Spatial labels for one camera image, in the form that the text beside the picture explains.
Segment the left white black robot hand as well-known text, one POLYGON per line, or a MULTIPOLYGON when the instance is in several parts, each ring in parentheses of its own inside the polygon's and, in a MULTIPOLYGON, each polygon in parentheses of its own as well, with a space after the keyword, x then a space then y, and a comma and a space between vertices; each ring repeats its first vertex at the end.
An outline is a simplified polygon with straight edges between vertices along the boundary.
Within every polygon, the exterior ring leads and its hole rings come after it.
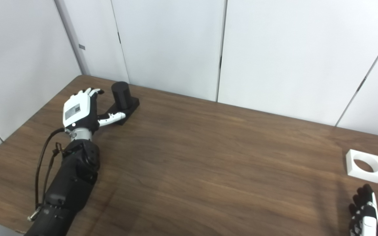
POLYGON ((63 125, 68 130, 86 128, 91 132, 99 130, 127 116, 123 112, 97 114, 97 98, 104 91, 100 88, 87 88, 79 90, 70 96, 63 106, 63 125))

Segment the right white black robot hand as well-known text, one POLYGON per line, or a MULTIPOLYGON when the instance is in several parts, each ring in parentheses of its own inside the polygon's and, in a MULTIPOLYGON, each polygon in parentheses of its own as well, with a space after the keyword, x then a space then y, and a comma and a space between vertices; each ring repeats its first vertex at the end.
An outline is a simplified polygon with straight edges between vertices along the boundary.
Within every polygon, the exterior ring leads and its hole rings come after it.
POLYGON ((350 236, 378 236, 378 206, 376 195, 369 184, 357 189, 353 203, 348 206, 351 220, 350 236))

